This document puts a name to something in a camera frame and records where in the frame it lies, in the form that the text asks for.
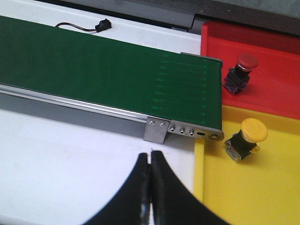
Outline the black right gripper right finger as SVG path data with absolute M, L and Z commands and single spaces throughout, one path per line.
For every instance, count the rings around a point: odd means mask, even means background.
M 226 225 L 181 183 L 161 151 L 151 152 L 151 184 L 156 225 Z

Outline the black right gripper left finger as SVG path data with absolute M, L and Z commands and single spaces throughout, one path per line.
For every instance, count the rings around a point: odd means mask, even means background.
M 141 153 L 112 199 L 86 225 L 147 225 L 150 220 L 150 165 Z

